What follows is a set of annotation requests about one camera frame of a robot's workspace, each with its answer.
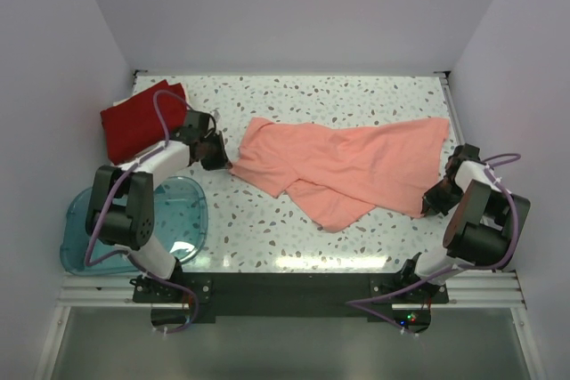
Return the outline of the salmon pink t-shirt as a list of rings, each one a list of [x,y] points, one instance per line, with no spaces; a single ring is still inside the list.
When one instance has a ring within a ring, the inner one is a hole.
[[[440,117],[345,129],[256,117],[231,172],[274,198],[288,194],[330,232],[376,207],[419,218],[449,127]]]

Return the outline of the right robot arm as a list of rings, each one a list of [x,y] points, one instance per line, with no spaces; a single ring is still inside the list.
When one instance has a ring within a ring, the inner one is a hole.
[[[440,250],[416,254],[395,276],[398,295],[415,303],[434,295],[446,280],[464,271],[496,271],[511,261],[531,202],[508,190],[496,174],[518,153],[487,159],[470,144],[449,156],[443,179],[424,193],[423,215],[450,214]]]

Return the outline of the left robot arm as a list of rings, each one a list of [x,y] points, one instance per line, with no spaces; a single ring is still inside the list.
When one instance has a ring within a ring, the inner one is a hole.
[[[180,262],[154,235],[154,190],[174,173],[198,162],[207,171],[229,169],[232,163],[216,118],[188,110],[183,124],[141,156],[116,166],[101,166],[95,173],[86,212],[89,243],[87,267],[123,255],[153,277],[153,291],[165,302],[178,300],[184,280],[174,274]]]

